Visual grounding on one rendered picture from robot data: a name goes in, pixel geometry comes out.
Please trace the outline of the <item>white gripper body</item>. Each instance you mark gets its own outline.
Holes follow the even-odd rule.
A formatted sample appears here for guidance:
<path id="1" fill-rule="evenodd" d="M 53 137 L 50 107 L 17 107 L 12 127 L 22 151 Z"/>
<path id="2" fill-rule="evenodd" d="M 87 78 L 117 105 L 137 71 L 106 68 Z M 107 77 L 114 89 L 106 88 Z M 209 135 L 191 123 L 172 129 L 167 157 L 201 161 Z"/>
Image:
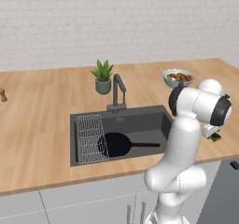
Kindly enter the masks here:
<path id="1" fill-rule="evenodd" d="M 206 124 L 202 130 L 202 136 L 208 139 L 213 133 L 216 133 L 220 130 L 219 126 L 213 126 L 211 124 Z"/>

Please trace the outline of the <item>dark grey sink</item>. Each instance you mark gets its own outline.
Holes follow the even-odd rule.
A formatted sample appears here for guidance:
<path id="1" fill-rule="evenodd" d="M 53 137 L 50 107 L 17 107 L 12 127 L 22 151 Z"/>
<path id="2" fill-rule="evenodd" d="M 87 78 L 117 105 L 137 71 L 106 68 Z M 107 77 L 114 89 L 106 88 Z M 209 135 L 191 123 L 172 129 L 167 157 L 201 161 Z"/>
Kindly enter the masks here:
<path id="1" fill-rule="evenodd" d="M 163 105 L 143 106 L 111 111 L 98 111 L 70 115 L 70 166 L 79 166 L 77 158 L 77 117 L 101 116 L 104 132 L 123 133 L 135 143 L 159 143 L 160 147 L 132 147 L 124 156 L 109 158 L 108 161 L 130 159 L 165 152 L 173 119 Z"/>

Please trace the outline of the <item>orange and yellow food pieces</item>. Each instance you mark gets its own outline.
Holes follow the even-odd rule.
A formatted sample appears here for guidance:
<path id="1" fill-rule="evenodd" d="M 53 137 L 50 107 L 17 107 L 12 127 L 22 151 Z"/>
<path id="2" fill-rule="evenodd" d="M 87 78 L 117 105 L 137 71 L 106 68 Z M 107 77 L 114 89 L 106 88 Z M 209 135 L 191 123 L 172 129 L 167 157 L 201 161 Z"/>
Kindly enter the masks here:
<path id="1" fill-rule="evenodd" d="M 182 73 L 176 73 L 176 74 L 169 74 L 167 76 L 168 80 L 173 80 L 176 82 L 186 82 L 186 81 L 191 81 L 191 75 L 185 75 Z"/>

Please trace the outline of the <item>pale blue bowl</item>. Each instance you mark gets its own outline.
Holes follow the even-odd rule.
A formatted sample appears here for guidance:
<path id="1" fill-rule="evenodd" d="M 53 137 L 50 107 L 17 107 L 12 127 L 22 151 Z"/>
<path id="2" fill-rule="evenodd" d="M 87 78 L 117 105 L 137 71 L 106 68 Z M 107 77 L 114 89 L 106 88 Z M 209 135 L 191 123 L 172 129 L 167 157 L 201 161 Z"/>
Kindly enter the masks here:
<path id="1" fill-rule="evenodd" d="M 168 80 L 167 79 L 167 76 L 169 74 L 176 74 L 176 73 L 182 73 L 182 74 L 185 74 L 185 75 L 191 75 L 191 81 L 176 82 L 176 81 Z M 164 79 L 164 82 L 172 89 L 176 88 L 179 83 L 181 83 L 184 87 L 188 87 L 190 85 L 190 83 L 194 80 L 194 74 L 193 73 L 191 73 L 189 71 L 185 71 L 183 69 L 176 69 L 176 68 L 164 70 L 162 72 L 162 77 Z"/>

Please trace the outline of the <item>grey dishwasher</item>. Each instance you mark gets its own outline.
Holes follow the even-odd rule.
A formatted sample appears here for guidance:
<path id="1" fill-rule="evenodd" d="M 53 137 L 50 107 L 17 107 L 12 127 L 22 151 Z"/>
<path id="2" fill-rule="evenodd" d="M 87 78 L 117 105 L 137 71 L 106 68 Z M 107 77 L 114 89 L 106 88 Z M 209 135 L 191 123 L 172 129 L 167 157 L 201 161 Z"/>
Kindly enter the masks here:
<path id="1" fill-rule="evenodd" d="M 222 161 L 197 224 L 239 224 L 239 170 Z"/>

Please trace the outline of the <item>white cupboard door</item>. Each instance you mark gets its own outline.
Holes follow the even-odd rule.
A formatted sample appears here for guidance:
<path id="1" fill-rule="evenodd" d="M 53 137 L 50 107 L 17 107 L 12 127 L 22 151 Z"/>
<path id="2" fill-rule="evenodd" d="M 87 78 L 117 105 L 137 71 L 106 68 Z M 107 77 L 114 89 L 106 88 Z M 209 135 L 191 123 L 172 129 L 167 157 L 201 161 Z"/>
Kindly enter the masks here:
<path id="1" fill-rule="evenodd" d="M 137 193 L 134 211 L 134 224 L 140 224 L 141 203 L 146 202 L 144 223 L 148 215 L 154 210 L 158 199 L 158 194 L 150 191 Z"/>
<path id="2" fill-rule="evenodd" d="M 133 224 L 133 195 L 50 208 L 47 214 L 49 224 L 126 224 L 127 204 L 131 206 Z"/>

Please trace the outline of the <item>dark grey tap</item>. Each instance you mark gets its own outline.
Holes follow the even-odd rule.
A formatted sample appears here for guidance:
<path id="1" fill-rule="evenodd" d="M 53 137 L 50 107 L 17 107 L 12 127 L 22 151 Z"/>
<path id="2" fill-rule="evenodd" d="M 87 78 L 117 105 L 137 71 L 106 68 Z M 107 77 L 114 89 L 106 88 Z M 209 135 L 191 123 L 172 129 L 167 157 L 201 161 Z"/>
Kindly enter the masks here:
<path id="1" fill-rule="evenodd" d="M 121 104 L 118 103 L 118 89 L 121 90 L 123 95 L 126 94 L 126 87 L 124 86 L 120 75 L 116 74 L 113 78 L 113 104 L 106 106 L 106 109 L 114 114 L 118 113 L 120 110 L 125 110 L 127 108 L 125 98 L 122 98 Z"/>

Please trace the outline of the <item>green plant in grey pot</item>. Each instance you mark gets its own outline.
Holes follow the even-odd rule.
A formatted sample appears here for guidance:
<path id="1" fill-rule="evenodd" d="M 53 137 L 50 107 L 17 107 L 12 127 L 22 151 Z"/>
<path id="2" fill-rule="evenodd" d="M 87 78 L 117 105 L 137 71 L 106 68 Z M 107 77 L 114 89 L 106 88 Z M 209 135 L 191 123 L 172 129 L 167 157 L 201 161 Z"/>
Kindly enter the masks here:
<path id="1" fill-rule="evenodd" d="M 106 95 L 111 91 L 111 71 L 114 65 L 109 65 L 108 61 L 101 63 L 97 61 L 96 68 L 91 72 L 95 76 L 95 89 L 98 93 Z"/>

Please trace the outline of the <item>white drawer front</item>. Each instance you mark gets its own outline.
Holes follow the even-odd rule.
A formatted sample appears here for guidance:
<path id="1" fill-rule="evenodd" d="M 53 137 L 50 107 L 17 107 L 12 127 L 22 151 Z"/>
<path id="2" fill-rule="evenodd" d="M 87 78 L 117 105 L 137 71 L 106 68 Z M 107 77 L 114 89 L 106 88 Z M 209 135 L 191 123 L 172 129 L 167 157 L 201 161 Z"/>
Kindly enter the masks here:
<path id="1" fill-rule="evenodd" d="M 12 217 L 43 210 L 38 191 L 0 197 L 0 217 Z"/>
<path id="2" fill-rule="evenodd" d="M 91 203 L 111 198 L 148 191 L 144 175 L 127 175 L 123 177 L 93 181 L 40 191 L 47 209 L 73 206 L 79 203 Z"/>

